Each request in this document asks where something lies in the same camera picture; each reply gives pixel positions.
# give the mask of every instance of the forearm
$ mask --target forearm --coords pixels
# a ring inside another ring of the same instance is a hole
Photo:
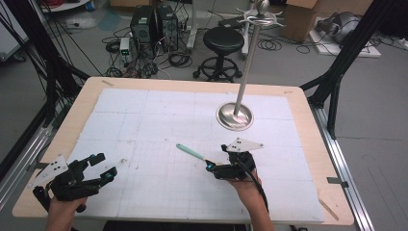
[[[248,208],[254,231],[274,231],[272,221],[264,204]]]
[[[62,213],[57,216],[49,215],[45,231],[69,231],[74,220],[74,213]]]

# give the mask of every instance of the marker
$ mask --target marker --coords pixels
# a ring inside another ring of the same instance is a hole
[[[187,153],[189,153],[190,155],[200,159],[201,161],[205,161],[204,157],[202,155],[200,155],[199,153],[189,149],[188,147],[186,147],[185,145],[181,144],[181,143],[177,143],[176,146],[180,149],[183,150]]]

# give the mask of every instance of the stand base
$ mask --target stand base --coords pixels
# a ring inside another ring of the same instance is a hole
[[[241,104],[237,115],[234,115],[236,103],[226,103],[218,108],[217,120],[222,127],[231,131],[243,131],[249,128],[254,116],[252,112]]]

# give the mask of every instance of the cardboard box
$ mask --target cardboard box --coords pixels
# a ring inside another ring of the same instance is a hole
[[[333,13],[350,12],[356,15],[364,15],[372,3],[372,0],[320,0],[319,16],[329,17]]]
[[[285,11],[283,36],[290,40],[304,41],[315,23],[319,0],[288,0]]]
[[[119,11],[134,11],[136,6],[155,6],[156,0],[111,0],[111,7]]]

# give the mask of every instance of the white paper sheet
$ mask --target white paper sheet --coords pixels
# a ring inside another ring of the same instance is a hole
[[[255,120],[241,132],[226,130],[216,110],[235,93],[104,90],[69,162],[103,152],[106,161],[87,168],[88,179],[110,167],[115,180],[89,198],[83,216],[249,222],[227,182],[176,143],[215,163],[228,164],[220,148],[237,137],[260,142],[251,151],[262,178],[270,217],[282,222],[320,222],[323,215],[291,109],[285,97],[245,95]]]

